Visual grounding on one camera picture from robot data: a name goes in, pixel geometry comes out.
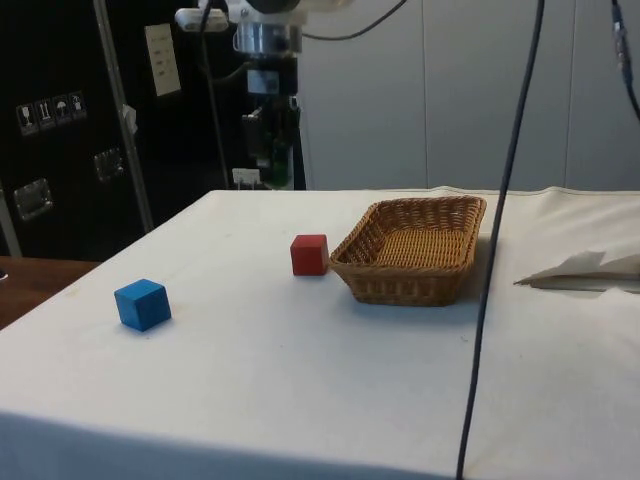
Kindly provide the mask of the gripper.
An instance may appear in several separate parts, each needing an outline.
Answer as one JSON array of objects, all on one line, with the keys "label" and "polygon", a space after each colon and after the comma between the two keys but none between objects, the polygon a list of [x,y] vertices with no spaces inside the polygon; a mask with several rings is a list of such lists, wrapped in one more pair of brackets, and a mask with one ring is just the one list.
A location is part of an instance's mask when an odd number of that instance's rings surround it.
[{"label": "gripper", "polygon": [[246,74],[250,95],[272,101],[279,108],[298,107],[298,55],[302,51],[299,26],[240,23],[234,49],[250,63]]}]

